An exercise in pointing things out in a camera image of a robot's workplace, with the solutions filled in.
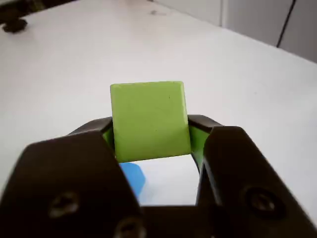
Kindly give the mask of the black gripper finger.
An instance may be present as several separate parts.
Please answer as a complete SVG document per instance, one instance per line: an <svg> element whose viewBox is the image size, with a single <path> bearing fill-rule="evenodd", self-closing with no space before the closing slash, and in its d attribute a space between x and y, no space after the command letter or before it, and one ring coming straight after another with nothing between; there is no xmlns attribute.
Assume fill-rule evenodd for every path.
<svg viewBox="0 0 317 238"><path fill-rule="evenodd" d="M27 146L0 200L3 238L143 238L139 203L103 134L112 119Z"/></svg>
<svg viewBox="0 0 317 238"><path fill-rule="evenodd" d="M192 145L206 136L198 205L210 205L216 238L314 238L317 230L253 140L238 126L188 117Z"/></svg>

